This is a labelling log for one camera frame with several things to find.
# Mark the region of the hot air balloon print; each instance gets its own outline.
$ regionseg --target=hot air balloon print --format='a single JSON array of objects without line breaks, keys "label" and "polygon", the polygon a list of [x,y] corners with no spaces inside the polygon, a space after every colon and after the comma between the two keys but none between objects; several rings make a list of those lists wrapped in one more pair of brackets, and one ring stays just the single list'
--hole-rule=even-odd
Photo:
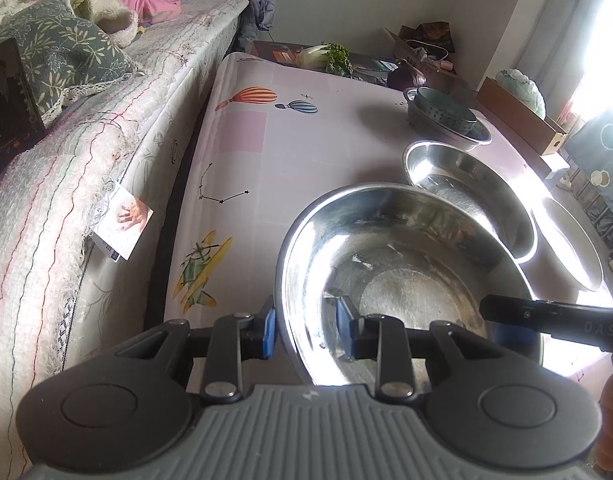
[{"label": "hot air balloon print", "polygon": [[224,108],[229,103],[252,103],[252,104],[266,104],[274,102],[278,96],[273,90],[264,88],[263,86],[250,86],[240,90],[231,99],[222,101],[216,106],[216,112]]},{"label": "hot air balloon print", "polygon": [[308,101],[291,101],[288,105],[277,104],[276,108],[295,110],[296,112],[302,112],[303,114],[316,114],[317,107],[312,105]]}]

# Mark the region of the pot handle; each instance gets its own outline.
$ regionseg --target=pot handle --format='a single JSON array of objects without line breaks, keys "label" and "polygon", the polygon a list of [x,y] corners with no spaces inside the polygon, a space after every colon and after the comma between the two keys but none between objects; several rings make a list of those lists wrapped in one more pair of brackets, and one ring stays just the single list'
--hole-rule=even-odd
[{"label": "pot handle", "polygon": [[417,91],[418,89],[415,87],[405,88],[405,91],[403,91],[402,94],[404,94],[407,103],[413,103],[413,99]]}]

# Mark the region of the metal rivet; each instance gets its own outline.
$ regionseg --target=metal rivet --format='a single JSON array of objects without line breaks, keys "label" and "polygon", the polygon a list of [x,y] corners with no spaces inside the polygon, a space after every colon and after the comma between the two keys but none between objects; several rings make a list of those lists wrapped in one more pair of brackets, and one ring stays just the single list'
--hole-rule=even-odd
[{"label": "metal rivet", "polygon": [[413,395],[413,386],[411,384],[399,383],[397,381],[382,384],[380,390],[387,397],[395,397],[396,399],[406,399]]},{"label": "metal rivet", "polygon": [[226,381],[216,381],[209,383],[204,388],[204,392],[215,399],[226,399],[227,397],[233,397],[237,392],[235,384],[228,383]]}]

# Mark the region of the book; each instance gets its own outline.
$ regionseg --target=book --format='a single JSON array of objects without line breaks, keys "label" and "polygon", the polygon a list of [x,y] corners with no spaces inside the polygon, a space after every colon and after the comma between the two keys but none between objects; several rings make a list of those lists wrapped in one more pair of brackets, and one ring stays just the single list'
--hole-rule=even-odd
[{"label": "book", "polygon": [[0,43],[0,173],[45,136],[15,38]]}]

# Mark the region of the pillow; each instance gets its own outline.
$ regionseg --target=pillow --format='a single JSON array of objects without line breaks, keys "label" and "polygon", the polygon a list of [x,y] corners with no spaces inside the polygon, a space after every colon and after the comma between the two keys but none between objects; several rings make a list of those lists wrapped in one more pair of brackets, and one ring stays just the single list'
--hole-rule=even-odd
[{"label": "pillow", "polygon": [[76,18],[69,0],[39,0],[0,25],[0,43],[15,38],[45,126],[64,101],[96,94],[138,72],[97,25]]}]

